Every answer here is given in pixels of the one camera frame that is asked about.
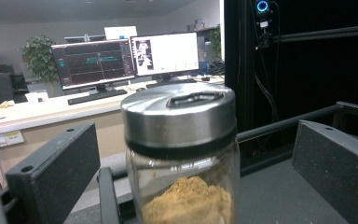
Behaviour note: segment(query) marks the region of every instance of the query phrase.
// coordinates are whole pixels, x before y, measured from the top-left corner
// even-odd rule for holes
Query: white wall
[[[222,46],[222,60],[225,60],[226,50],[225,50],[225,1],[220,0],[220,43]]]
[[[0,25],[0,64],[12,64],[16,73],[21,72],[19,49],[32,36],[47,35],[58,43],[66,43],[64,38],[67,36],[104,35],[104,27],[131,25],[136,26],[138,35],[165,32],[164,20],[159,17]]]
[[[187,25],[197,19],[205,20],[205,28],[215,27],[220,22],[220,0],[198,0],[179,8],[166,16],[168,32],[185,32]]]

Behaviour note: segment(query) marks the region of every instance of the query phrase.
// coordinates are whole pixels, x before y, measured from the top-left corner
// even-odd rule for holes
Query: lid handle
[[[190,93],[189,95],[174,96],[168,101],[167,107],[178,108],[178,107],[188,107],[194,105],[204,105],[212,101],[219,100],[223,98],[223,96],[224,94],[219,91],[194,92],[194,93]]]

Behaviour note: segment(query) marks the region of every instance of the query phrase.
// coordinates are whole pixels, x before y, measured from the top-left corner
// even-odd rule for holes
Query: keyboard
[[[127,94],[127,92],[124,90],[103,91],[88,96],[81,96],[81,97],[69,99],[68,105],[77,105],[77,104],[82,104],[90,101],[100,100],[100,99],[104,99],[112,96],[124,95],[124,94]]]
[[[148,89],[150,89],[150,88],[155,88],[155,87],[158,87],[158,86],[167,86],[167,85],[183,84],[183,83],[196,83],[196,82],[197,81],[194,80],[193,78],[188,78],[188,79],[161,81],[161,82],[158,82],[158,83],[147,84],[146,87]]]

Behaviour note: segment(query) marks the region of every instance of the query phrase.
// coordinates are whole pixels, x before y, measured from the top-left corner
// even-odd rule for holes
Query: blue light
[[[257,3],[257,10],[259,12],[265,12],[267,11],[267,9],[269,9],[269,3],[266,1],[260,1]]]

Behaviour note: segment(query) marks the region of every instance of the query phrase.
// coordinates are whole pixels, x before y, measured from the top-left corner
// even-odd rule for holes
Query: desk
[[[138,88],[155,82],[119,87],[117,89],[124,89],[128,94],[79,105],[68,105],[67,100],[88,95],[87,92],[50,98],[38,104],[21,103],[0,109],[0,133],[20,130],[24,138],[23,143],[0,149],[3,171],[9,170],[58,133],[85,122],[95,122],[101,158],[125,151],[120,103],[127,96],[136,93]],[[223,84],[224,79],[211,77],[209,83]]]

